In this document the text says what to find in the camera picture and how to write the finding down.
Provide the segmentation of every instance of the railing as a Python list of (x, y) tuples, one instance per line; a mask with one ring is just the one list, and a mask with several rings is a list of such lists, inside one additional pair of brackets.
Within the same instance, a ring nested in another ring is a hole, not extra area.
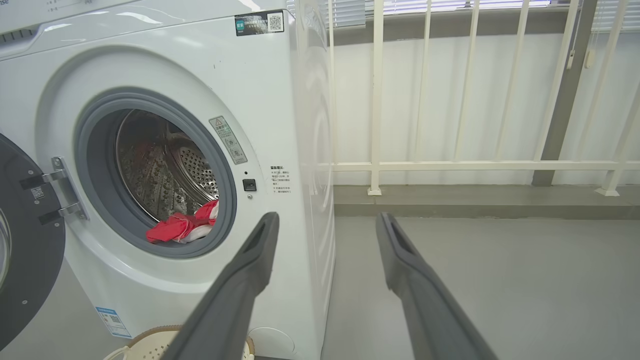
[[(576, 20), (576, 14), (579, 7), (579, 0), (571, 0), (568, 8), (568, 16), (564, 28), (564, 34), (560, 45), (560, 53), (556, 63), (554, 78), (551, 89), (548, 93), (548, 102), (545, 114), (542, 120), (542, 131), (537, 141), (536, 152), (533, 159), (522, 161), (503, 161), (502, 150), (506, 141), (505, 128), (509, 126), (509, 114), (513, 105), (512, 94), (514, 84), (518, 74), (518, 66), (520, 64), (520, 55), (522, 44), (524, 41), (525, 27), (527, 24), (527, 15), (529, 13), (529, 0), (524, 0), (520, 12), (520, 22), (518, 25), (518, 33), (516, 36), (516, 49), (513, 56), (513, 64), (511, 67), (511, 75), (509, 77), (508, 90), (504, 109), (502, 112), (502, 120), (500, 123), (499, 135), (497, 137), (497, 145), (493, 160), (487, 161), (464, 161), (460, 159), (461, 139), (465, 132), (467, 124), (468, 97), (470, 92), (470, 82), (472, 79), (472, 69), (474, 64), (474, 53), (476, 45), (476, 31), (479, 16), (479, 0), (474, 1), (472, 9), (472, 23), (470, 29), (469, 49), (467, 54), (467, 66), (465, 71), (465, 80), (463, 85), (463, 95), (460, 107), (460, 116), (458, 119), (458, 130), (455, 140), (455, 151), (453, 160), (451, 161), (419, 161), (420, 155), (420, 137), (416, 136), (415, 147), (412, 152), (411, 159), (413, 161), (380, 161), (380, 122), (381, 122), (381, 104), (382, 104), (382, 56), (383, 56), (383, 2), (384, 0), (375, 0), (374, 2), (374, 40), (373, 40), (373, 91), (372, 91), (372, 117), (371, 117), (371, 161), (358, 163), (341, 163), (338, 162), (335, 155), (333, 159), (333, 169), (336, 172), (356, 172), (366, 171), (371, 173), (371, 187), (368, 190), (369, 195), (381, 195), (380, 190), (380, 172), (381, 171), (424, 171), (424, 170), (606, 170), (607, 175), (602, 187), (596, 190), (605, 196), (617, 196), (616, 187), (620, 181), (621, 175), (625, 170), (640, 170), (640, 161), (628, 161), (627, 152), (630, 142), (630, 134), (637, 131), (638, 118), (640, 117), (640, 85), (636, 90), (634, 102), (628, 113), (623, 131), (618, 139), (616, 150), (612, 160), (603, 161), (585, 161), (582, 160), (582, 153), (585, 148), (586, 138), (593, 124), (595, 113), (598, 109), (598, 103), (602, 95), (603, 83), (607, 77), (607, 71), (611, 65), (618, 36), (620, 34), (624, 14), (627, 8), (628, 0), (620, 0), (618, 10), (614, 20), (611, 34), (609, 36), (605, 56), (598, 75), (587, 120), (580, 136), (577, 147), (577, 156), (575, 160), (541, 160), (545, 142), (552, 121), (554, 108), (556, 106), (556, 98), (560, 89), (561, 79), (565, 68), (571, 66), (568, 62), (569, 46), (572, 40), (573, 28)], [(426, 94), (426, 84), (428, 82), (427, 65), (428, 65), (428, 49), (429, 49), (429, 31), (431, 25), (431, 0), (427, 0), (427, 10), (425, 13), (424, 28), (424, 53), (422, 59), (422, 75), (420, 81), (420, 99), (418, 107), (418, 119), (415, 123), (415, 132), (421, 134), (423, 113), (424, 113), (424, 96)], [(333, 13), (332, 2), (329, 1), (329, 12)], [(332, 99), (332, 128), (334, 138), (333, 153), (337, 154), (337, 117), (335, 106), (335, 60), (333, 51), (333, 17), (329, 16), (330, 27), (330, 64), (331, 64), (331, 99)]]

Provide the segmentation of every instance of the red cloth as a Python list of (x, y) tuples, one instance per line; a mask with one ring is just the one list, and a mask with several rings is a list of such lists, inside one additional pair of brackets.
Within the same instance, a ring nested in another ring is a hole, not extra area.
[(208, 223), (209, 219), (199, 220), (196, 217), (175, 213), (166, 221), (160, 221), (153, 229), (147, 230), (147, 240), (154, 243), (183, 239), (194, 228)]
[(216, 223), (218, 217), (218, 201), (212, 200), (196, 211), (196, 219), (207, 221), (209, 225)]

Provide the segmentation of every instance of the qr code sticker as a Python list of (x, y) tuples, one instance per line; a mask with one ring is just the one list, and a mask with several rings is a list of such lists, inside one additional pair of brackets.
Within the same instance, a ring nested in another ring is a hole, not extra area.
[(267, 31), (270, 33), (284, 31), (282, 24), (282, 12), (267, 14)]
[(31, 193), (33, 194), (33, 198), (36, 200), (42, 199), (44, 197), (44, 192), (42, 191), (42, 188), (39, 186), (37, 188), (31, 189)]

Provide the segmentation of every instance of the open washer door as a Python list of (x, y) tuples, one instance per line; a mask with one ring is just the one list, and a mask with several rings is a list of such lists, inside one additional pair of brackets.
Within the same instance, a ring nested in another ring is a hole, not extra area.
[(0, 134), (0, 350), (38, 313), (58, 278), (65, 222), (49, 183), (55, 177)]

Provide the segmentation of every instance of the window blind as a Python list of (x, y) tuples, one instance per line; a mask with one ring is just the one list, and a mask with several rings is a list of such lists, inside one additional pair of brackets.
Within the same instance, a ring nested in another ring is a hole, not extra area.
[[(366, 15), (373, 16), (374, 0), (365, 0)], [(550, 0), (530, 0), (529, 7), (548, 6)], [(432, 0), (432, 12), (446, 12), (472, 8), (473, 0)], [(522, 1), (514, 0), (480, 0), (480, 9), (519, 8)], [(384, 14), (424, 13), (427, 11), (426, 0), (385, 0)]]
[[(329, 0), (333, 6), (333, 27), (364, 25), (365, 22), (365, 0)], [(324, 17), (326, 27), (329, 27), (328, 1), (320, 3), (319, 9)]]
[[(598, 0), (598, 8), (591, 27), (592, 31), (606, 32), (611, 30), (618, 10), (618, 1)], [(622, 22), (622, 31), (640, 31), (640, 0), (629, 0)]]

